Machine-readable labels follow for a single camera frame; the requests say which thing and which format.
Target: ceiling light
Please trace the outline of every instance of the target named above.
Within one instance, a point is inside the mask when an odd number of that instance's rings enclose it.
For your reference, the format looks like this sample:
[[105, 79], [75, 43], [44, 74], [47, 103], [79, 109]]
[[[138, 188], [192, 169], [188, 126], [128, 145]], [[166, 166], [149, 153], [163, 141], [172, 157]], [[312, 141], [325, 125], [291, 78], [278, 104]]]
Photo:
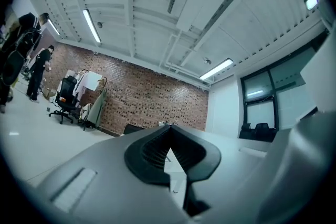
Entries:
[[54, 26], [54, 24], [52, 23], [52, 21], [49, 19], [48, 22], [51, 24], [51, 26], [53, 27], [53, 29], [55, 30], [55, 32], [60, 36], [61, 34], [60, 34], [59, 31], [56, 29], [56, 27]]
[[252, 93], [247, 94], [247, 96], [251, 96], [251, 95], [259, 94], [259, 93], [262, 93], [262, 92], [264, 92], [264, 91], [261, 90], [261, 91], [257, 91], [257, 92], [252, 92]]
[[222, 69], [228, 67], [229, 65], [233, 64], [233, 61], [228, 58], [226, 59], [224, 62], [222, 62], [219, 66], [213, 68], [212, 70], [210, 70], [208, 73], [204, 74], [203, 76], [200, 77], [201, 80], [205, 80], [209, 77], [211, 77], [212, 75], [220, 72]]
[[94, 39], [96, 40], [96, 42], [100, 43], [100, 38], [98, 36], [98, 33], [93, 25], [93, 22], [92, 22], [92, 19], [91, 19], [91, 16], [90, 16], [90, 13], [87, 9], [84, 9], [83, 10], [83, 14], [84, 14], [84, 17], [85, 17], [85, 20], [86, 22], [88, 23], [89, 27], [90, 27], [90, 30], [94, 36]]
[[304, 0], [308, 10], [311, 10], [318, 4], [318, 0]]

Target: window frame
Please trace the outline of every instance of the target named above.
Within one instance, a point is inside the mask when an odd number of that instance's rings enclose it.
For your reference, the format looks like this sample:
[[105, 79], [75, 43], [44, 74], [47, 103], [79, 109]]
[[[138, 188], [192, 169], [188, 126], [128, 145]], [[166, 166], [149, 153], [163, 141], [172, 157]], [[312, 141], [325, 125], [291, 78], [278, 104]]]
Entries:
[[[277, 99], [277, 91], [279, 91], [279, 89], [275, 88], [275, 84], [273, 81], [273, 77], [271, 75], [271, 69], [274, 67], [277, 67], [281, 64], [283, 64], [284, 62], [296, 57], [297, 55], [303, 53], [304, 51], [313, 48], [315, 52], [318, 51], [318, 49], [320, 48], [321, 44], [325, 41], [325, 39], [328, 36], [328, 32], [325, 30], [323, 31], [321, 34], [319, 34], [317, 37], [315, 37], [314, 39], [312, 39], [310, 42], [308, 42], [307, 44], [305, 44], [304, 46], [302, 46], [301, 48], [297, 49], [296, 51], [292, 52], [291, 54], [281, 58], [280, 60], [265, 66], [264, 68], [259, 69], [256, 72], [253, 72], [245, 77], [242, 77], [240, 79], [242, 85], [242, 94], [243, 94], [243, 107], [244, 107], [244, 117], [243, 117], [243, 124], [248, 123], [247, 122], [247, 106], [250, 104], [256, 104], [256, 103], [262, 103], [265, 101], [269, 101], [270, 99], [273, 100], [273, 107], [274, 107], [274, 128], [270, 128], [272, 130], [274, 130], [275, 132], [279, 131], [279, 110], [278, 110], [278, 99]], [[255, 77], [261, 73], [267, 72], [268, 73], [268, 77], [270, 79], [271, 82], [271, 86], [272, 86], [272, 91], [271, 94], [267, 95], [267, 96], [263, 96], [261, 98], [255, 99], [255, 100], [250, 100], [250, 101], [246, 101], [246, 89], [245, 89], [245, 81]]]

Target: white floor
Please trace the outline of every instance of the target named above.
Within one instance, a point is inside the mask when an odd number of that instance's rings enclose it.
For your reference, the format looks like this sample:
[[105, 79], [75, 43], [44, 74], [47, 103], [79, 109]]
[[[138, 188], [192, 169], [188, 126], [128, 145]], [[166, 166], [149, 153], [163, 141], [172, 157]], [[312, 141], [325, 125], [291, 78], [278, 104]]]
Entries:
[[28, 82], [20, 78], [14, 98], [0, 114], [1, 147], [18, 178], [37, 186], [53, 169], [89, 146], [113, 138], [98, 130], [84, 132], [74, 121], [48, 116], [55, 106], [39, 95], [40, 104], [25, 95]]

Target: man in black clothes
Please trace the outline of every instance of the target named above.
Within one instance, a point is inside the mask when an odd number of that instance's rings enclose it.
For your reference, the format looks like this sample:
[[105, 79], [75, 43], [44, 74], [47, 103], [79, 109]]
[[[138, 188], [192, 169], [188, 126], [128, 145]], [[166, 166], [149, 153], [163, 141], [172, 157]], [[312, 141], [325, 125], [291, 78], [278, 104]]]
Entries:
[[[32, 13], [28, 13], [19, 18], [18, 21], [14, 22], [9, 29], [10, 36], [4, 43], [0, 50], [0, 75], [2, 74], [3, 67], [9, 54], [14, 50], [13, 44], [16, 42], [17, 38], [25, 31], [35, 28], [36, 33], [33, 36], [34, 50], [38, 46], [41, 39], [41, 25], [48, 22], [49, 14], [43, 13], [38, 18], [36, 18]], [[5, 113], [5, 106], [7, 102], [7, 97], [9, 94], [10, 86], [5, 85], [2, 80], [0, 80], [0, 112]]]
[[37, 100], [38, 87], [41, 84], [45, 68], [49, 68], [49, 60], [54, 49], [53, 45], [50, 45], [48, 49], [41, 51], [36, 58], [34, 71], [26, 93], [32, 102], [39, 103]]

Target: white ceiling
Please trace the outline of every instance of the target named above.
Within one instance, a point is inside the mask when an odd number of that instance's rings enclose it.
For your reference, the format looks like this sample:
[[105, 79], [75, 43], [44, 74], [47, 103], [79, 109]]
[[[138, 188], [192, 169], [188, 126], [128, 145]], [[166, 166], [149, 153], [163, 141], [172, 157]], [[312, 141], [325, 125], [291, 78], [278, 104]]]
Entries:
[[[232, 74], [254, 71], [303, 46], [324, 29], [303, 0], [234, 0], [203, 37], [223, 0], [31, 0], [48, 12], [61, 42], [91, 49], [203, 89]], [[98, 45], [82, 15], [89, 9]], [[203, 58], [212, 64], [204, 63]], [[204, 84], [198, 79], [226, 58], [234, 64]]]

